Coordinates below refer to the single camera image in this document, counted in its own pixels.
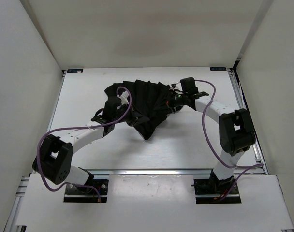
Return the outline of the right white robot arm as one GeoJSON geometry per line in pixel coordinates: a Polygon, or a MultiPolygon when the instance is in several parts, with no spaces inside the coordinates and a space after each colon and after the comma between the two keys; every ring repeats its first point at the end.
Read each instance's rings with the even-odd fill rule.
{"type": "Polygon", "coordinates": [[[255,143],[255,133],[250,113],[247,109],[233,109],[216,100],[216,87],[208,81],[203,83],[213,87],[213,93],[209,96],[206,92],[199,92],[196,86],[197,80],[193,77],[181,79],[182,93],[176,94],[167,105],[175,109],[184,105],[202,113],[202,129],[206,142],[218,160],[212,170],[212,178],[209,187],[214,193],[221,193],[227,187],[227,179],[231,179],[234,169],[242,155],[255,143]],[[208,137],[206,130],[206,117],[214,120],[219,126],[219,143],[221,153],[217,154],[208,137]]]}

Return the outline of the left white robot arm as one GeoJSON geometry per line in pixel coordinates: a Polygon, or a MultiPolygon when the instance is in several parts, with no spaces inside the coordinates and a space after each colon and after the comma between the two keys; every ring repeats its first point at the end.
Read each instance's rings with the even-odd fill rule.
{"type": "Polygon", "coordinates": [[[93,175],[87,170],[73,166],[73,155],[92,142],[102,139],[114,129],[117,123],[125,122],[135,127],[150,119],[139,112],[130,100],[124,97],[110,97],[104,108],[98,110],[89,123],[83,127],[67,128],[67,134],[56,136],[52,130],[39,142],[32,168],[43,181],[50,180],[58,185],[71,183],[82,193],[93,190],[93,175]]]}

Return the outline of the black pleated skirt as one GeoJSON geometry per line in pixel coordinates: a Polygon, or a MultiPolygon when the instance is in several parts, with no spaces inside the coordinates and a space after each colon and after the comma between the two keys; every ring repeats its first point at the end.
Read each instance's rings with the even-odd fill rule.
{"type": "Polygon", "coordinates": [[[125,87],[130,91],[133,109],[148,118],[148,121],[134,125],[142,137],[148,140],[155,129],[172,113],[166,102],[175,94],[169,85],[136,80],[114,83],[105,89],[106,95],[112,97],[122,93],[124,90],[117,90],[118,87],[125,87]]]}

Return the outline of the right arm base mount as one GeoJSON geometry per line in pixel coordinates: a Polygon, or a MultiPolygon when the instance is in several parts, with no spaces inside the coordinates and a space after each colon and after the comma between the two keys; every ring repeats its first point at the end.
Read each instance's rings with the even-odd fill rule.
{"type": "Polygon", "coordinates": [[[194,187],[196,204],[241,204],[235,180],[233,176],[218,180],[214,174],[207,179],[194,179],[191,186],[194,187]]]}

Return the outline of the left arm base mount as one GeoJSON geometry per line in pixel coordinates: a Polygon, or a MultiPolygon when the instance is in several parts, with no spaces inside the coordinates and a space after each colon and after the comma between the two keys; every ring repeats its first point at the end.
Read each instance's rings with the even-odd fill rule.
{"type": "Polygon", "coordinates": [[[109,179],[94,176],[93,188],[77,188],[67,184],[63,201],[65,203],[107,203],[109,179]]]}

